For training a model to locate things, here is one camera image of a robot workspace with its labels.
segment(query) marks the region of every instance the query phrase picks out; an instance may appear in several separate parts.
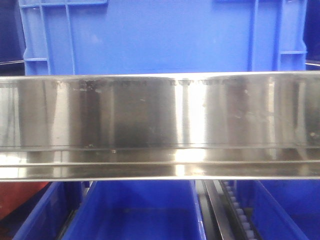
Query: blue plastic crate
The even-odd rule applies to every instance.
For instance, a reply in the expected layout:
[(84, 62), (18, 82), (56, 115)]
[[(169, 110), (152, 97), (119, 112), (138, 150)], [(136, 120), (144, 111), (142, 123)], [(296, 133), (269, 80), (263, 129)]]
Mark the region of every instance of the blue plastic crate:
[(18, 0), (0, 0), (0, 67), (23, 59), (24, 33)]
[(27, 75), (304, 70), (307, 0), (20, 0)]
[(247, 200), (263, 240), (320, 239), (320, 181), (252, 181)]
[(194, 181), (99, 181), (62, 240), (205, 240)]
[(13, 240), (55, 240), (81, 201), (80, 182), (54, 182), (0, 221), (0, 226)]

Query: blue crate wall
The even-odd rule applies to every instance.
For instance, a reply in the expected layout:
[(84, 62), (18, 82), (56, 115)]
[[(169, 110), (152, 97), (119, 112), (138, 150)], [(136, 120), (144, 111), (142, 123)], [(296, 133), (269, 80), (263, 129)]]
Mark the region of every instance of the blue crate wall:
[(304, 70), (307, 0), (20, 0), (28, 75)]

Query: reflective metal surface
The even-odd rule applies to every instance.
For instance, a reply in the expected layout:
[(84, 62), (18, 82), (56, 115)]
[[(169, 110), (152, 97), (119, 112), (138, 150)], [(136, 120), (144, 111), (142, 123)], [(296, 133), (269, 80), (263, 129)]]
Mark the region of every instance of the reflective metal surface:
[(0, 180), (320, 178), (320, 73), (0, 78)]

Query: stainless steel rail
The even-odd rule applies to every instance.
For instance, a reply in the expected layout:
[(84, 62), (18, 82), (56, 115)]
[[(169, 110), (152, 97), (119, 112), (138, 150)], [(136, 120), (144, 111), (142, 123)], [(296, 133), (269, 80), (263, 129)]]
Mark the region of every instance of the stainless steel rail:
[(320, 178), (320, 72), (0, 77), (0, 180)]

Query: blue plastic bin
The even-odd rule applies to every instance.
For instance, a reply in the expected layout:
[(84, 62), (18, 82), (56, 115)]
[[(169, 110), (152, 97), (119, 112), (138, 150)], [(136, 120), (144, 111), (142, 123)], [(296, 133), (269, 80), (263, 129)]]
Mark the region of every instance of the blue plastic bin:
[(18, 0), (0, 0), (0, 67), (23, 59), (24, 33)]
[(194, 181), (99, 181), (62, 240), (205, 240)]
[(55, 240), (82, 201), (80, 182), (53, 182), (0, 221), (13, 240)]
[(304, 40), (308, 47), (307, 59), (320, 65), (320, 0), (309, 0), (305, 19)]
[(252, 181), (251, 220), (263, 240), (320, 239), (320, 181)]
[(27, 75), (304, 70), (307, 0), (20, 0)]

